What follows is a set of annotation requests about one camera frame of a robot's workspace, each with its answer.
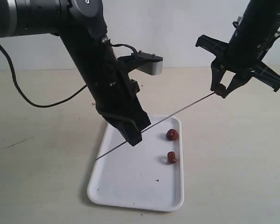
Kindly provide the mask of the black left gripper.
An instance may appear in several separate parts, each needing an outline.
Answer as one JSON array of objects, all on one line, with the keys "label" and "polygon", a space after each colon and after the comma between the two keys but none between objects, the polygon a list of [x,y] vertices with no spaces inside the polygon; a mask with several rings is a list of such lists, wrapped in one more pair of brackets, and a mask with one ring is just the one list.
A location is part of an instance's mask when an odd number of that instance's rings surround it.
[{"label": "black left gripper", "polygon": [[97,112],[136,146],[142,141],[140,132],[151,122],[136,96],[139,86],[128,72],[128,66],[118,60],[93,60],[86,63],[86,84]]}]

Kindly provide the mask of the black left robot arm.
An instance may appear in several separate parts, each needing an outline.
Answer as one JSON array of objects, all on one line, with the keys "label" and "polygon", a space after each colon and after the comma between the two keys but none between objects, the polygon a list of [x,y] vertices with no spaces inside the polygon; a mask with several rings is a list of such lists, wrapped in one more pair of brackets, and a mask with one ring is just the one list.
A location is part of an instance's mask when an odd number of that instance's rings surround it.
[{"label": "black left robot arm", "polygon": [[97,112],[132,146],[150,125],[129,72],[158,58],[133,50],[117,58],[107,37],[100,0],[0,0],[0,38],[52,34],[61,38]]}]

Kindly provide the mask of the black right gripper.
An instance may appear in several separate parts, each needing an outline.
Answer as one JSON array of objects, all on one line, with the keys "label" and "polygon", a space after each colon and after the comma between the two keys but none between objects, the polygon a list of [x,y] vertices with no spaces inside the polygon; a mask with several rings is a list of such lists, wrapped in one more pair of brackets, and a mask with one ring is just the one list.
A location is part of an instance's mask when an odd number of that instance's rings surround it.
[{"label": "black right gripper", "polygon": [[280,89],[280,75],[257,58],[250,57],[243,52],[231,52],[229,43],[202,35],[197,39],[196,47],[201,47],[215,56],[210,66],[212,73],[211,91],[215,91],[221,84],[226,71],[235,73],[229,86],[222,94],[223,98],[247,84],[252,77],[271,87],[274,92]]}]

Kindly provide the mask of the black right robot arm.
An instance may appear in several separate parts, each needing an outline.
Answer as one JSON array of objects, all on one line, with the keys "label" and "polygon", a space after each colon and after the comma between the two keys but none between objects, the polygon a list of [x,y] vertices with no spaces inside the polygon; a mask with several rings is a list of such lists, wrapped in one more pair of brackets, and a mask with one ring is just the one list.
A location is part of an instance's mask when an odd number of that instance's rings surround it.
[{"label": "black right robot arm", "polygon": [[277,92],[280,75],[262,60],[280,37],[280,0],[251,0],[233,25],[235,31],[228,43],[206,35],[197,39],[196,47],[216,57],[210,66],[210,90],[226,98],[255,78]]}]

